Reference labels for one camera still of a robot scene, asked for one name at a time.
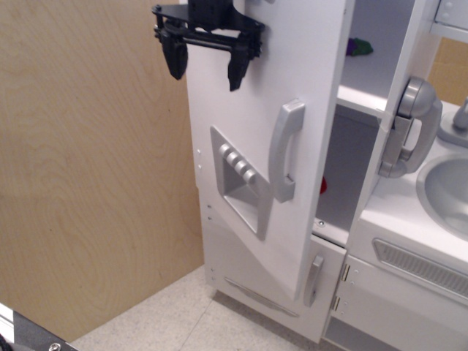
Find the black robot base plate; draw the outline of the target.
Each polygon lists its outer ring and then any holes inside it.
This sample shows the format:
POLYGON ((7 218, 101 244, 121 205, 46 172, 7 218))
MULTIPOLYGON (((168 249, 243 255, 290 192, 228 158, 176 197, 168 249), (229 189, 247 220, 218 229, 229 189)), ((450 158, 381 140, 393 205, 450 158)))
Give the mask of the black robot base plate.
POLYGON ((1 350, 76 350, 70 343, 1 304, 1 350))

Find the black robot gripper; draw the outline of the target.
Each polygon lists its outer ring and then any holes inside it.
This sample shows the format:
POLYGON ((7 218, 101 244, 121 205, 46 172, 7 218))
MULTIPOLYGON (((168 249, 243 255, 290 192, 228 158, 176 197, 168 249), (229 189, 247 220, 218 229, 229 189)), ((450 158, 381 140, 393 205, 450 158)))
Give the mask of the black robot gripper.
POLYGON ((180 80, 188 63, 187 45, 230 52, 230 91, 238 90, 249 62, 261 54, 265 25, 241 14, 232 1, 188 1, 152 7, 155 37, 162 43, 170 74, 180 80))

